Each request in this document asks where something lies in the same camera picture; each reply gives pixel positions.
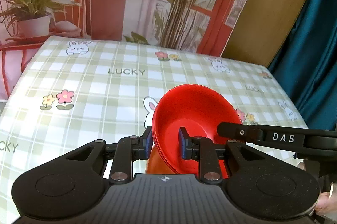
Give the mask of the person's right hand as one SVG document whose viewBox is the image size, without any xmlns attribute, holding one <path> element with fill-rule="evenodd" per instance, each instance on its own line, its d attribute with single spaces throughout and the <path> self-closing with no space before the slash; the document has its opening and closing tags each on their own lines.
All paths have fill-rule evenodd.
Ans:
<svg viewBox="0 0 337 224">
<path fill-rule="evenodd" d="M 311 174 L 320 186 L 315 211 L 320 214 L 336 214 L 336 161 L 318 162 L 303 160 L 298 167 Z"/>
</svg>

